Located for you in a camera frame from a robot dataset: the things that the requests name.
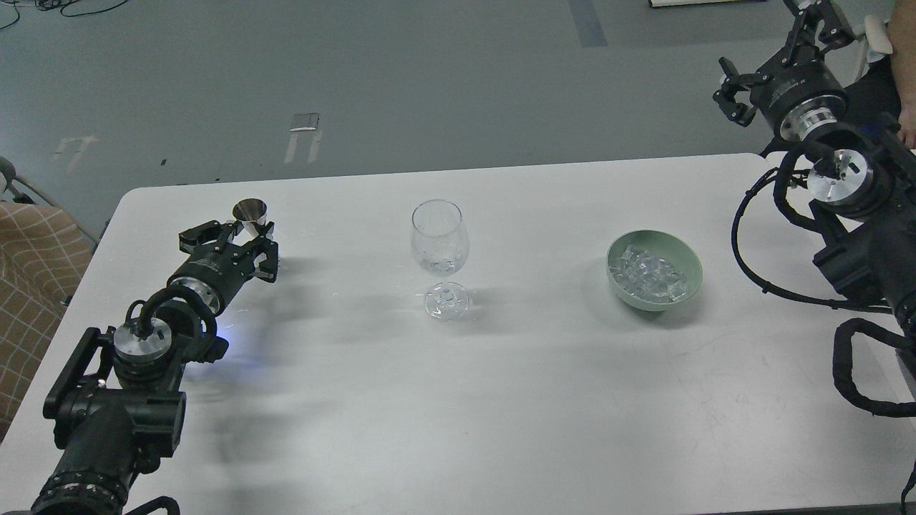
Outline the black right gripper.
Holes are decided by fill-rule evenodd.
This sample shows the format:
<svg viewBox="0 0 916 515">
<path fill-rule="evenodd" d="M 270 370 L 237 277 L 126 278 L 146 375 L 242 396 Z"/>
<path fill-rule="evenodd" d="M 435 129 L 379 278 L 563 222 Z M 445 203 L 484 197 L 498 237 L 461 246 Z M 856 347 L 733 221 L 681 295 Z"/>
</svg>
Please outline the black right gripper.
<svg viewBox="0 0 916 515">
<path fill-rule="evenodd" d="M 754 73 L 739 73 L 730 59 L 720 57 L 723 72 L 713 100 L 730 122 L 748 127 L 756 111 L 779 142 L 798 142 L 811 127 L 802 117 L 827 109 L 836 120 L 847 113 L 847 94 L 825 63 L 832 50 L 849 46 L 856 33 L 831 1 L 784 1 L 793 26 L 782 49 Z M 739 92 L 751 92 L 751 103 L 737 101 Z"/>
</svg>

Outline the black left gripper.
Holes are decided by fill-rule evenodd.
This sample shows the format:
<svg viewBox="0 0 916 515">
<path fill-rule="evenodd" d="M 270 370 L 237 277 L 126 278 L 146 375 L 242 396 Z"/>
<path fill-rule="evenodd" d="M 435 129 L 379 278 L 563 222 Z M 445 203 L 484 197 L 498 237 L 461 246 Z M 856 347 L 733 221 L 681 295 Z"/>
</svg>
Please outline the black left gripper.
<svg viewBox="0 0 916 515">
<path fill-rule="evenodd" d="M 250 238 L 241 247 L 233 243 L 240 227 L 236 221 L 210 220 L 180 232 L 179 249 L 190 257 L 169 277 L 167 285 L 194 291 L 210 312 L 220 315 L 252 278 L 274 283 L 279 271 L 274 222 L 243 222 Z"/>
</svg>

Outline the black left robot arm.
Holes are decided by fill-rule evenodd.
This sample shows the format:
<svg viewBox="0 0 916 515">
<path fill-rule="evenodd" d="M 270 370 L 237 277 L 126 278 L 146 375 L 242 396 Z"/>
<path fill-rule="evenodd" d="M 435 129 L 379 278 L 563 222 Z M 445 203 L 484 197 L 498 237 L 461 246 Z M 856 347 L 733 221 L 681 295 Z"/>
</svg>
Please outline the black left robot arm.
<svg viewBox="0 0 916 515">
<path fill-rule="evenodd" d="M 30 513 L 125 512 L 135 480 L 179 446 L 185 366 L 227 351 L 217 317 L 249 280 L 277 280 L 273 230 L 261 215 L 181 232 L 187 260 L 166 286 L 134 301 L 121 325 L 85 330 L 43 404 L 62 457 Z"/>
</svg>

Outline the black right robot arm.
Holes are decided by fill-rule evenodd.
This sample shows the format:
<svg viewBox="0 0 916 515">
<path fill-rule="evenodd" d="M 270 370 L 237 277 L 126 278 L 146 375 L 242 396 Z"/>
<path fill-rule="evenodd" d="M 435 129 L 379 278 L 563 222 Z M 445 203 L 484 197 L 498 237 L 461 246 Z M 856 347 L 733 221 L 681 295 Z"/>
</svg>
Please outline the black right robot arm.
<svg viewBox="0 0 916 515">
<path fill-rule="evenodd" d="M 774 140 L 787 144 L 781 164 L 747 190 L 731 225 L 740 270 L 763 293 L 832 309 L 887 313 L 894 333 L 853 318 L 835 330 L 834 387 L 874 416 L 913 418 L 913 402 L 871 400 L 854 383 L 852 339 L 857 333 L 914 355 L 914 155 L 897 139 L 899 126 L 883 114 L 870 136 L 844 120 L 848 98 L 825 64 L 828 52 L 856 40 L 844 14 L 829 1 L 788 1 L 794 16 L 785 44 L 755 72 L 740 73 L 720 58 L 723 78 L 713 93 L 724 116 L 748 126 L 761 114 Z M 739 226 L 751 200 L 772 185 L 776 209 L 792 224 L 821 235 L 812 262 L 840 299 L 821 299 L 769 283 L 743 260 Z"/>
</svg>

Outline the person's hand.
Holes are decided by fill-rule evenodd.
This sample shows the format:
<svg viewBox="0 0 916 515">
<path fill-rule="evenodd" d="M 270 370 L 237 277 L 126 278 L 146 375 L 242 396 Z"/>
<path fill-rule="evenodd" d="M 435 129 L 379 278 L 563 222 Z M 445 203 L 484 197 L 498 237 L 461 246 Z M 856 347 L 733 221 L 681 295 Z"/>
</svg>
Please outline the person's hand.
<svg viewBox="0 0 916 515">
<path fill-rule="evenodd" d="M 902 108 L 900 108 L 900 113 L 897 115 L 897 123 L 900 126 L 897 131 L 897 138 L 899 138 L 906 149 L 913 151 L 915 149 L 914 101 L 902 101 Z"/>
</svg>

